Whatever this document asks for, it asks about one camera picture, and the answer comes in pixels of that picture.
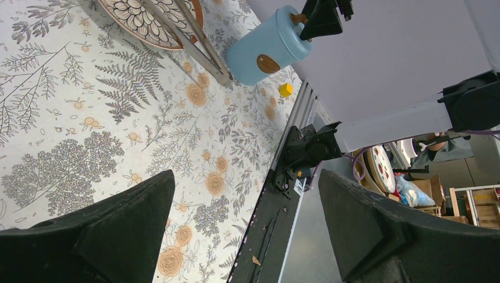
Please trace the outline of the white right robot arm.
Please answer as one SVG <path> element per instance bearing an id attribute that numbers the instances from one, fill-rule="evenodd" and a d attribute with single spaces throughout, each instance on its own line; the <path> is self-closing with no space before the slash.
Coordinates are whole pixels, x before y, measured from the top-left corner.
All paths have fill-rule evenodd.
<path id="1" fill-rule="evenodd" d="M 499 2 L 466 1 L 491 70 L 430 99 L 303 139 L 303 166 L 395 140 L 455 131 L 493 134 L 499 124 Z M 499 231 L 447 221 L 323 170 L 318 182 L 344 282 L 498 282 Z"/>

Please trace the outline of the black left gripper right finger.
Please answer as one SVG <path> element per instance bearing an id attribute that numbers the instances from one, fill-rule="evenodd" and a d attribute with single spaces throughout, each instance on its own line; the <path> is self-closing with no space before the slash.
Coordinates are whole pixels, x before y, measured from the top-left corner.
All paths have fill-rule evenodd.
<path id="1" fill-rule="evenodd" d="M 499 281 L 499 230 L 432 216 L 325 169 L 318 190 L 343 282 Z"/>

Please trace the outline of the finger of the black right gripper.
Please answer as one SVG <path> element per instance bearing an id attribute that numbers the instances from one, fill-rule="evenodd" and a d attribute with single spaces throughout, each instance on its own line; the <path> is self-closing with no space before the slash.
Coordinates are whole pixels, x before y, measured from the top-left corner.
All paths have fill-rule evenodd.
<path id="1" fill-rule="evenodd" d="M 311 40 L 316 37 L 337 35 L 343 32 L 339 11 L 343 13 L 341 1 L 307 0 L 302 9 L 307 22 L 304 24 L 300 38 Z"/>

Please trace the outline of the light blue round lid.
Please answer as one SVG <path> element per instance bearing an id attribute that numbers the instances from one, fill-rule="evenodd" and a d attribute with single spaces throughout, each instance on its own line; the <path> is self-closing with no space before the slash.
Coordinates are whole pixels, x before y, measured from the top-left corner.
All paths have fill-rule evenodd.
<path id="1" fill-rule="evenodd" d="M 301 61 L 310 55 L 313 45 L 312 42 L 300 38 L 305 25 L 301 22 L 293 23 L 291 15 L 298 15 L 298 11 L 290 5 L 283 6 L 276 11 L 278 33 L 284 47 L 294 57 L 294 60 Z"/>

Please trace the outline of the light blue cup container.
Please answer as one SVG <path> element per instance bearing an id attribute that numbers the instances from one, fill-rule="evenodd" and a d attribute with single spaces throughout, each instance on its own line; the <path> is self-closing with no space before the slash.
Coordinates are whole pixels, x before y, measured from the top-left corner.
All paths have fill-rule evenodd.
<path id="1" fill-rule="evenodd" d="M 247 86 L 296 62 L 284 47 L 274 21 L 261 23 L 232 44 L 226 59 L 233 77 Z"/>

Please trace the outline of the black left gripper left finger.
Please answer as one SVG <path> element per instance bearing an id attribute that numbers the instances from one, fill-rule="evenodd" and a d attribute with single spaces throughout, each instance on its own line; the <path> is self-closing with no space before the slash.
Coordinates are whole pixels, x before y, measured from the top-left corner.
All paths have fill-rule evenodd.
<path id="1" fill-rule="evenodd" d="M 1 232 L 2 282 L 151 282 L 175 194 L 171 170 L 72 213 Z"/>

